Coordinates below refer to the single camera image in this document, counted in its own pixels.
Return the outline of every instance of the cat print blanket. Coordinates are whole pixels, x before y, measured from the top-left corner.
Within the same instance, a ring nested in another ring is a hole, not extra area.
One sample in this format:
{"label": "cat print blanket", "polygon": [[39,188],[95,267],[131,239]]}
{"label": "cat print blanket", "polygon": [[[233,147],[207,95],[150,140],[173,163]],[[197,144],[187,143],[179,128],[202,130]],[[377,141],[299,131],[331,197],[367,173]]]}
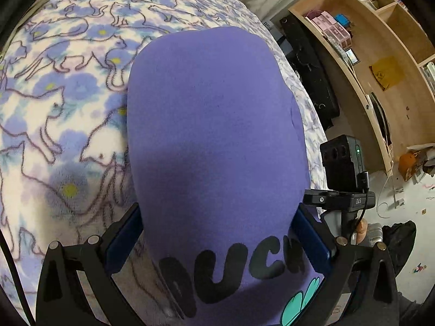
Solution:
{"label": "cat print blanket", "polygon": [[[102,234],[135,202],[127,148],[128,78],[150,41],[237,26],[262,37],[301,111],[312,188],[326,188],[315,109],[283,53],[237,0],[50,0],[0,63],[0,226],[34,312],[48,244]],[[93,294],[80,276],[95,314]],[[142,239],[115,282],[147,325],[175,325]],[[20,303],[6,261],[0,284]]]}

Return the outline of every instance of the wooden bookshelf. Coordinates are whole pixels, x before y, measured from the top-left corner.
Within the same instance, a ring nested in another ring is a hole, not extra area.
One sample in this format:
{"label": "wooden bookshelf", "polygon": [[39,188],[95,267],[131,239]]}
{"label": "wooden bookshelf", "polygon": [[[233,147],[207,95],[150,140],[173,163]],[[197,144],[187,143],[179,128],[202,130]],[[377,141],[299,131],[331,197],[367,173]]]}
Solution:
{"label": "wooden bookshelf", "polygon": [[[421,71],[422,66],[435,59],[435,48],[419,24],[397,2],[377,1],[380,7],[377,11],[359,0],[298,0],[289,10],[318,40],[315,49],[343,113],[333,120],[334,126],[326,131],[327,137],[342,132],[359,138],[368,169],[389,171],[388,150],[373,110],[367,109],[366,94],[374,92],[384,108],[394,160],[406,153],[408,146],[435,142],[435,98]],[[332,16],[341,13],[351,21],[352,49],[360,60],[354,65],[356,80],[321,33],[303,17],[312,9],[327,11]],[[404,78],[383,91],[369,66],[390,56],[399,62]]]}

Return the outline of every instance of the white floor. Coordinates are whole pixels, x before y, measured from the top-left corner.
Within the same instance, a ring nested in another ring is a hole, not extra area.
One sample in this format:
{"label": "white floor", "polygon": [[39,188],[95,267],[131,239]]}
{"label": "white floor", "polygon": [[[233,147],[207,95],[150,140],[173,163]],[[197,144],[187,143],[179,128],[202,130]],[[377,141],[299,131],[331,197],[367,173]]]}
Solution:
{"label": "white floor", "polygon": [[[385,182],[386,174],[383,172],[370,175],[370,191],[376,193],[377,202],[375,208],[365,213],[365,218],[369,223],[379,222],[389,226],[409,220],[416,224],[414,249],[396,281],[397,289],[405,297],[422,303],[435,283],[435,178],[426,175],[420,183],[412,179],[405,183],[394,169],[393,176],[382,191]],[[397,208],[394,208],[392,182],[396,189],[396,200],[405,200]],[[397,192],[400,187],[404,188],[402,193]],[[414,271],[419,264],[426,268],[416,273]]]}

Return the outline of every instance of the black cable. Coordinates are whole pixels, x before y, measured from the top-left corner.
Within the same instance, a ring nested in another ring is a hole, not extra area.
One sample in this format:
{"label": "black cable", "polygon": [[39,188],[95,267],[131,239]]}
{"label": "black cable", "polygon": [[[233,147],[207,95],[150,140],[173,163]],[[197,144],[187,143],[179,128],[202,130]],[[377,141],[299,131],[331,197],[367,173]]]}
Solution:
{"label": "black cable", "polygon": [[24,294],[24,289],[20,281],[20,276],[18,275],[17,267],[14,262],[14,258],[10,253],[9,247],[6,243],[6,239],[3,236],[3,233],[0,230],[0,247],[3,251],[4,257],[6,258],[7,265],[10,270],[10,274],[12,275],[12,280],[15,284],[15,289],[17,290],[18,298],[20,299],[21,306],[23,307],[23,311],[27,317],[27,320],[30,323],[30,326],[36,326],[35,319],[33,318],[32,312],[29,307],[29,303],[27,302],[26,295]]}
{"label": "black cable", "polygon": [[354,228],[354,230],[353,230],[353,232],[352,232],[352,234],[351,234],[351,238],[352,238],[352,235],[354,235],[354,233],[356,232],[356,229],[358,228],[358,225],[361,223],[362,218],[364,217],[364,213],[365,213],[365,211],[366,211],[366,209],[367,209],[367,203],[368,203],[368,188],[365,190],[365,203],[364,203],[364,208],[362,209],[362,212],[361,212],[361,216],[360,216],[360,218],[358,219],[358,221],[357,221],[356,224],[355,224],[355,228]]}

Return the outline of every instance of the yellow envelope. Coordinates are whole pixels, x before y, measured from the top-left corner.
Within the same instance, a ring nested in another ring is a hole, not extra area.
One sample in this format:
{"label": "yellow envelope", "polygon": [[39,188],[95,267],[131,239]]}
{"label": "yellow envelope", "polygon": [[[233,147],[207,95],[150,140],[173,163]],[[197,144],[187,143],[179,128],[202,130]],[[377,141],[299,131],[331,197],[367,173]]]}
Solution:
{"label": "yellow envelope", "polygon": [[382,58],[369,67],[384,91],[389,87],[395,86],[405,77],[402,68],[394,56]]}

